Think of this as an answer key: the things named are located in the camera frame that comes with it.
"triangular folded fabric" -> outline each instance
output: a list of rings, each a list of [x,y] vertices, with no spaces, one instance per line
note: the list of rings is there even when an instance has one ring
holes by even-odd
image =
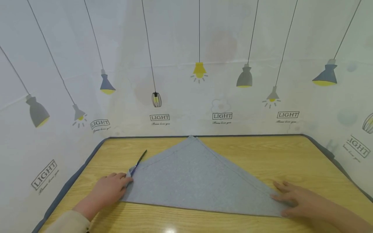
[[[270,197],[276,191],[193,136],[140,162],[133,179],[122,201],[275,217],[288,208]]]

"scissor blade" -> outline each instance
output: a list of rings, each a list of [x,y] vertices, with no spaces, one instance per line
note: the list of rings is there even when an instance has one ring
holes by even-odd
[[[131,176],[133,176],[133,174],[135,173],[135,170],[136,170],[137,166],[139,165],[140,161],[142,160],[142,158],[144,157],[144,155],[146,154],[147,151],[148,150],[145,150],[144,153],[141,155],[140,159],[137,161],[137,164],[136,164],[135,168],[131,172]]]

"wall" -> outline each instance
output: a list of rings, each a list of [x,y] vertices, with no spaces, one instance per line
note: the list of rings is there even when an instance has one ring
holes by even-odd
[[[27,0],[0,3],[2,230],[31,231],[109,136],[304,133],[373,195],[372,1],[360,3],[345,37],[359,0],[299,0],[293,21],[296,0],[259,0],[257,16],[256,0],[143,2],[144,11],[138,0],[86,0],[97,45],[84,0],[30,0],[44,35]],[[315,85],[337,50],[337,84]],[[253,83],[239,88],[249,53]],[[203,79],[192,77],[196,62]],[[100,90],[102,68],[110,95]],[[40,127],[28,93],[50,115]]]

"sleeve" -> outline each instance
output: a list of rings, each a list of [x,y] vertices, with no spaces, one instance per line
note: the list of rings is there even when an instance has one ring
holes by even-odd
[[[83,215],[69,210],[48,227],[46,233],[86,233],[89,225],[90,222]]]

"table surface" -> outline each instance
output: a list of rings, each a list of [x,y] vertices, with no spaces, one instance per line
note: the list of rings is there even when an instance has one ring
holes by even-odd
[[[208,147],[268,186],[287,180],[311,189],[373,223],[373,204],[303,136],[206,137]],[[145,149],[144,160],[185,138],[108,139],[46,221],[42,232],[72,209],[96,181],[112,172],[127,172]],[[338,232],[306,219],[258,217],[119,202],[103,209],[90,232]]]

